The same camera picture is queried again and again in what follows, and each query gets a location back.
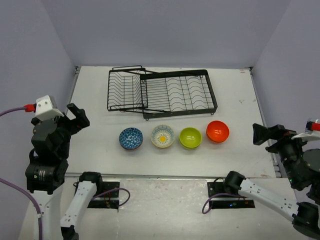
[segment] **black wire dish drying rack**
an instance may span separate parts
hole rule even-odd
[[[141,113],[146,120],[194,114],[218,108],[205,69],[155,72],[138,66],[109,71],[107,110]]]

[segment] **wavy wire plate holder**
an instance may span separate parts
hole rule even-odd
[[[211,114],[218,108],[208,71],[154,72],[142,66],[109,72],[107,110],[153,118]]]

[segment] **white table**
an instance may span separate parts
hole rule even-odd
[[[74,194],[75,178],[66,179],[61,215]],[[260,186],[295,198],[286,178],[252,179]],[[254,202],[255,208],[215,209],[201,213],[208,197],[206,180],[120,180],[131,192],[119,209],[87,209],[78,231],[81,240],[303,240],[291,222]],[[120,192],[123,201],[127,194]],[[20,240],[33,240],[35,210],[29,205]]]
[[[179,71],[181,68],[147,68],[156,72]],[[83,66],[71,99],[85,109],[90,127],[72,136],[68,174],[84,171],[119,175],[225,177],[238,171],[252,178],[275,178],[271,155],[266,144],[252,143],[252,124],[262,124],[249,70],[208,69],[218,109],[216,113],[183,117],[156,118],[146,121],[139,113],[107,111],[108,75],[111,67]],[[225,122],[229,139],[213,144],[206,137],[206,127],[213,120]],[[171,126],[176,141],[167,149],[153,146],[150,135],[160,124]],[[119,134],[128,127],[142,131],[144,141],[135,151],[125,151],[118,142]],[[179,133],[195,127],[203,141],[193,151],[180,146]]]

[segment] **gray wall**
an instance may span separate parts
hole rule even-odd
[[[292,0],[253,69],[268,126],[303,132],[308,118],[320,118],[320,1]],[[319,142],[305,147],[320,148]],[[296,192],[309,201],[307,191]]]
[[[76,65],[253,66],[290,0],[42,0]]]
[[[39,0],[6,0],[0,7],[0,112],[50,94],[65,109],[74,66]],[[26,188],[34,113],[0,118],[0,177]],[[0,240],[18,239],[28,199],[0,184]]]

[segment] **red bowl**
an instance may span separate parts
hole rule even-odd
[[[222,121],[212,121],[206,127],[206,136],[217,144],[226,141],[229,134],[230,131],[228,126]]]

